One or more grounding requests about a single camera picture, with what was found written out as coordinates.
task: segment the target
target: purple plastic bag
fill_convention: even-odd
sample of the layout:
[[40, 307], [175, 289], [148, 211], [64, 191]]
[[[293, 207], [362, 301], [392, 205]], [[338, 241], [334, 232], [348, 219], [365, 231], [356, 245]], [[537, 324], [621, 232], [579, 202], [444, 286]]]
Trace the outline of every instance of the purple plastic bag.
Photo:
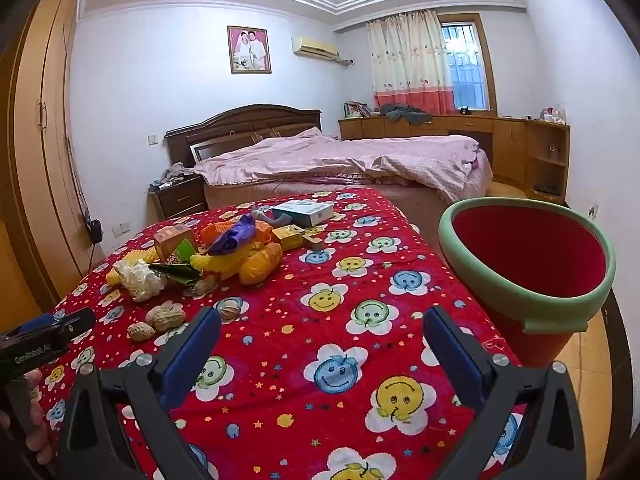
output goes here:
[[255, 219], [251, 215], [242, 215], [238, 223], [223, 232], [207, 251], [207, 254], [231, 254], [238, 247], [255, 237]]

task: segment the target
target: bride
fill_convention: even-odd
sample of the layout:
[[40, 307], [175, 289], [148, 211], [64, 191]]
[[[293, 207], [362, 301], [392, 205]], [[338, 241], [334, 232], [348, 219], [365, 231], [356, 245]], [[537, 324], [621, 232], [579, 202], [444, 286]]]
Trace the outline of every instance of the bride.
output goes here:
[[237, 68], [244, 70], [254, 70], [254, 62], [251, 55], [251, 44], [249, 43], [249, 33], [243, 30], [238, 36], [236, 50], [234, 51], [234, 63]]

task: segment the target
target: human hand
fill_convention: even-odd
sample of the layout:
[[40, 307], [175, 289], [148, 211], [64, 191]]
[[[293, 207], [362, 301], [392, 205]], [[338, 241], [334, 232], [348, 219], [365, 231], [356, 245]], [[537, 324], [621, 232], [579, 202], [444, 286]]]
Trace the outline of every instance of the human hand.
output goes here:
[[[33, 389], [40, 383], [40, 380], [42, 379], [42, 372], [40, 370], [32, 370], [24, 376], [29, 381], [31, 389]], [[49, 433], [47, 433], [44, 412], [37, 400], [31, 401], [31, 421], [35, 426], [35, 429], [27, 435], [27, 447], [36, 453], [36, 458], [40, 464], [46, 465], [51, 462], [51, 459], [53, 458], [53, 451], [49, 441]], [[0, 426], [3, 429], [8, 430], [10, 425], [11, 419], [9, 418], [9, 415], [5, 412], [0, 412]]]

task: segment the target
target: window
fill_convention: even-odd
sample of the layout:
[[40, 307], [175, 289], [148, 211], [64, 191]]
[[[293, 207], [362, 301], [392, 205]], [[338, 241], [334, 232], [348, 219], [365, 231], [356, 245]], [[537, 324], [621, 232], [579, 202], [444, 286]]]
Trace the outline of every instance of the window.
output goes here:
[[456, 108], [496, 111], [494, 76], [479, 14], [440, 16]]

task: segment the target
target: groom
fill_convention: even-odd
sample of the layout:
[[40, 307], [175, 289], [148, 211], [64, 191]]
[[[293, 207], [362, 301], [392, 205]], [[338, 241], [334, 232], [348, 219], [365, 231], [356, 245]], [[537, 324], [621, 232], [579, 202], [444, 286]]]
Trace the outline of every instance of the groom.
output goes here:
[[255, 31], [253, 30], [249, 31], [249, 46], [255, 69], [266, 70], [265, 58], [267, 56], [267, 52], [265, 51], [262, 42], [255, 37]]

